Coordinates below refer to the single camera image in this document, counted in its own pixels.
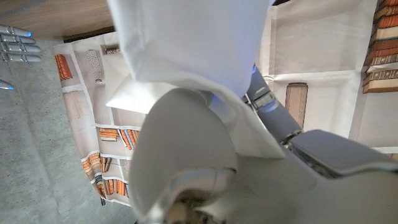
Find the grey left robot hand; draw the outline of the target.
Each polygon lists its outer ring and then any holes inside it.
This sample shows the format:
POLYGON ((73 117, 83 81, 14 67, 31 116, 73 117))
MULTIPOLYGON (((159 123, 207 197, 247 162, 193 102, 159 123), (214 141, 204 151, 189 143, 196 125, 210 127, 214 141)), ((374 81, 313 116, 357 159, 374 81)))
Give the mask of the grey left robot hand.
POLYGON ((240 156, 210 96, 178 88, 150 110, 130 168, 139 223, 396 223, 397 162, 321 130, 303 131, 261 78, 247 102, 281 158, 240 156))

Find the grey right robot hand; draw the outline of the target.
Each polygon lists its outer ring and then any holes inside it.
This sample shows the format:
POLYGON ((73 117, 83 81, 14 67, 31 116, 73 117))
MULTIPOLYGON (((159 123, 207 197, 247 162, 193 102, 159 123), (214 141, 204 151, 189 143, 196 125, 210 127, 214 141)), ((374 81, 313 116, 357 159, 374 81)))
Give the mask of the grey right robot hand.
POLYGON ((2 62, 40 62, 40 51, 31 31, 1 25, 2 62))

